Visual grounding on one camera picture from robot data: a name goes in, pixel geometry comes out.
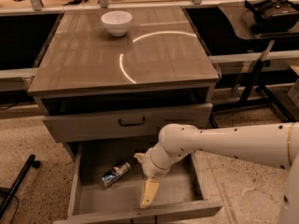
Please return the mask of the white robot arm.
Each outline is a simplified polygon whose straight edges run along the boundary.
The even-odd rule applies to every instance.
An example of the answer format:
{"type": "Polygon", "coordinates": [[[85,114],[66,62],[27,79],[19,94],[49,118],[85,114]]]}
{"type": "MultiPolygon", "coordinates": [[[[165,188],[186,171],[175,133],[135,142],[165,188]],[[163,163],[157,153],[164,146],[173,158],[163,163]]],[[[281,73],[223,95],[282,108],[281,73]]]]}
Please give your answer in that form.
{"type": "Polygon", "coordinates": [[[196,150],[288,169],[278,224],[298,224],[298,122],[205,130],[183,124],[164,126],[154,147],[145,153],[135,154],[147,177],[140,200],[142,208],[151,205],[159,180],[169,173],[172,165],[196,150]]]}

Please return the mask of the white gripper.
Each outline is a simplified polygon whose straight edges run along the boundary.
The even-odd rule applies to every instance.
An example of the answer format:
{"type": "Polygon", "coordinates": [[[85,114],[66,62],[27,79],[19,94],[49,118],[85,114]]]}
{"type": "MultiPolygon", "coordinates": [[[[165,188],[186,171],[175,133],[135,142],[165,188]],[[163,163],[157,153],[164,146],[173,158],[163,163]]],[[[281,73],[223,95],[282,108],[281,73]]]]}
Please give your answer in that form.
{"type": "Polygon", "coordinates": [[[159,181],[156,179],[163,178],[170,171],[169,168],[163,169],[156,165],[151,158],[151,148],[144,153],[136,153],[134,157],[141,163],[142,171],[146,177],[143,182],[142,195],[140,200],[140,207],[147,208],[153,202],[158,188],[159,181]]]}

